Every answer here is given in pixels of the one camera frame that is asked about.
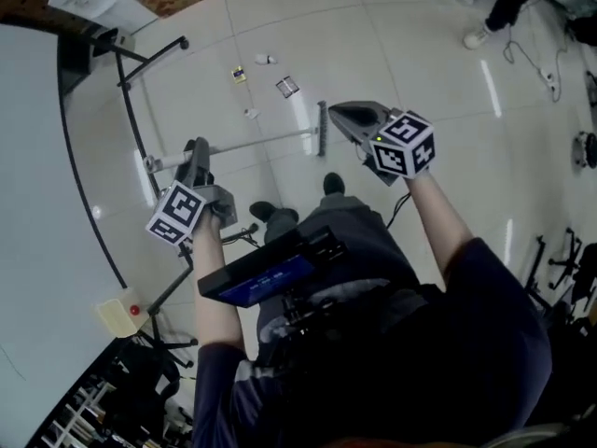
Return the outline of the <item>white panel on wheeled stand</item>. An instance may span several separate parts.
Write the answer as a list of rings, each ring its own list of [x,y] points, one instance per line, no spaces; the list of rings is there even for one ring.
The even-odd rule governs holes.
[[[62,118],[58,40],[0,24],[0,448],[26,448],[111,344],[97,306],[182,272],[146,234],[149,189],[119,98]]]

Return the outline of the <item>round black white device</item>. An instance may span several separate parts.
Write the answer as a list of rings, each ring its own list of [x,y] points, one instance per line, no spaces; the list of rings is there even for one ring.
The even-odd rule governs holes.
[[[573,143],[573,157],[578,167],[597,169],[597,134],[578,133]]]

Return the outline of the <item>white broom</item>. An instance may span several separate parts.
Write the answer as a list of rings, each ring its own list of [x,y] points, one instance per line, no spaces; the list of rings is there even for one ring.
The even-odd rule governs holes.
[[[209,146],[210,157],[231,152],[237,149],[265,145],[266,143],[292,137],[299,137],[301,139],[302,149],[307,156],[323,157],[326,153],[326,137],[328,127],[327,104],[325,101],[320,101],[317,103],[316,107],[314,108],[314,116],[314,125],[305,130],[294,131],[292,133],[285,133],[268,138],[261,138],[227,147]],[[146,168],[146,172],[149,175],[153,175],[166,169],[179,166],[187,161],[189,156],[190,152],[182,152],[179,154],[168,155],[159,158],[149,155],[144,158],[144,166]]]

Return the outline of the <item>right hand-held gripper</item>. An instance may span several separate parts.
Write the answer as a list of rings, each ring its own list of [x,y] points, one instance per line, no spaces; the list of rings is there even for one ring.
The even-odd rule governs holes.
[[[411,110],[349,101],[331,106],[328,115],[349,141],[364,150],[364,165],[388,187],[398,178],[415,178],[436,156],[432,123]]]

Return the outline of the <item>person's dark shirt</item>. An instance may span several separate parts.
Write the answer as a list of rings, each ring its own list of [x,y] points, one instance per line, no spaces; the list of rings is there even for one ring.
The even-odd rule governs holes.
[[[344,438],[481,445],[529,419],[551,375],[546,329],[480,238],[447,290],[306,366],[261,369],[223,343],[199,351],[193,448],[317,448]]]

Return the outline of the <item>grey chest harness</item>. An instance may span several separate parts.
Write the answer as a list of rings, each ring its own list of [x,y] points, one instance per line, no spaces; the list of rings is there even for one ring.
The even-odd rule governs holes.
[[[415,288],[362,279],[303,297],[282,298],[283,311],[258,333],[257,365],[282,369],[306,364],[338,346],[369,342],[425,307]]]

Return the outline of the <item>black chest-mounted screen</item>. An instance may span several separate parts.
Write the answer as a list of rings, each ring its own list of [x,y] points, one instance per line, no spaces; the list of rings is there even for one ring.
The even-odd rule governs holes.
[[[307,235],[294,229],[226,265],[218,298],[250,308],[311,282],[346,252],[345,243],[328,227]]]

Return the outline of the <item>beige box with red button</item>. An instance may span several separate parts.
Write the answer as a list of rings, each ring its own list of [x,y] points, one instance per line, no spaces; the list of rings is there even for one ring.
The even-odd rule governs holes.
[[[127,287],[110,300],[95,306],[96,313],[107,330],[116,338],[135,335],[150,318],[137,291]]]

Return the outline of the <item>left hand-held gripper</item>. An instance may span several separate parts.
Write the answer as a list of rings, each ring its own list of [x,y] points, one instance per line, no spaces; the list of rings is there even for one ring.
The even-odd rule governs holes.
[[[164,193],[146,224],[146,231],[168,245],[177,246],[192,235],[205,209],[220,218],[224,229],[237,223],[233,195],[212,183],[210,147],[198,137],[188,140],[189,159],[180,164],[174,181]]]

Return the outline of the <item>person's left forearm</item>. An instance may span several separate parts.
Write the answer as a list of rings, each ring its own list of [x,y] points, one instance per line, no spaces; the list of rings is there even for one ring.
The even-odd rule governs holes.
[[[201,346],[222,343],[245,351],[237,308],[218,298],[224,281],[224,253],[220,219],[205,209],[192,233],[194,308]]]

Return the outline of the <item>person's right forearm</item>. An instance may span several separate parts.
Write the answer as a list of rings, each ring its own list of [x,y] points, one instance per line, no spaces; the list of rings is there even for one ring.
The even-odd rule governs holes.
[[[407,179],[406,184],[439,272],[448,285],[451,264],[474,235],[429,171]]]

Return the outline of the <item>cluttered white shelf unit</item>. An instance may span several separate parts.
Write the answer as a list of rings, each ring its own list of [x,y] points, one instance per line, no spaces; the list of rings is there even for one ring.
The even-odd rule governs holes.
[[[25,448],[137,448],[105,423],[106,399],[115,391],[92,375],[66,396]]]

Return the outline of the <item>black tall cabinet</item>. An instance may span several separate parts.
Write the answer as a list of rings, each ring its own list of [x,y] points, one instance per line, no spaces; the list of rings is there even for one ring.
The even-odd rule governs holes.
[[[132,49],[118,44],[118,39],[99,36],[58,33],[58,77],[61,96],[71,93],[92,71],[92,64],[105,54],[128,56],[141,62]]]

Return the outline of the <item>person's grey trousers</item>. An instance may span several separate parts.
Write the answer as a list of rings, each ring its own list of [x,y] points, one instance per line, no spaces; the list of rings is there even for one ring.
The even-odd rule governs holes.
[[[281,215],[266,224],[266,244],[294,229],[307,235],[328,227],[339,241],[345,243],[348,251],[344,259],[321,276],[299,287],[300,296],[362,279],[385,279],[397,288],[419,285],[415,272],[386,229],[381,215],[355,196],[325,196],[303,221],[299,221],[296,211],[279,209]]]

